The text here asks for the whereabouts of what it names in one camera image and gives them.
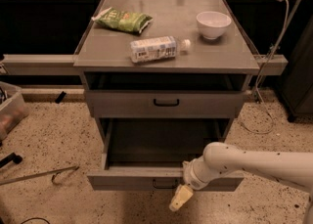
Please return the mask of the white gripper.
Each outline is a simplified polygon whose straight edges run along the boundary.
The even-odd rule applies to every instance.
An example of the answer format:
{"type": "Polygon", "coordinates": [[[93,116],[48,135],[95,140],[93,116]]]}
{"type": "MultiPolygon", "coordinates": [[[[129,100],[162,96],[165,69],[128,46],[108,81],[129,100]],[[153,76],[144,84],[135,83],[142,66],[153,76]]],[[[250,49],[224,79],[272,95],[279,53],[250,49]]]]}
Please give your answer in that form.
{"type": "Polygon", "coordinates": [[[211,181],[219,177],[219,172],[210,168],[203,157],[183,162],[183,180],[186,185],[179,185],[169,204],[171,211],[179,210],[194,194],[193,190],[202,190],[211,181]]]}

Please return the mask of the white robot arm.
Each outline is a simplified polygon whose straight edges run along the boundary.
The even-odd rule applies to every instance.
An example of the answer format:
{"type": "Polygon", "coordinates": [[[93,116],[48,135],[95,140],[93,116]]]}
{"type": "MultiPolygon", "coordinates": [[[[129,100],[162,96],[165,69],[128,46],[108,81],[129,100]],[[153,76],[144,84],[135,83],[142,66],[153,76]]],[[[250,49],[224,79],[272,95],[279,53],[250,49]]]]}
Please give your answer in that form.
{"type": "Polygon", "coordinates": [[[200,157],[183,162],[184,184],[178,186],[169,209],[177,211],[194,191],[239,170],[308,193],[302,224],[313,224],[312,153],[247,151],[219,142],[208,144],[200,157]]]}

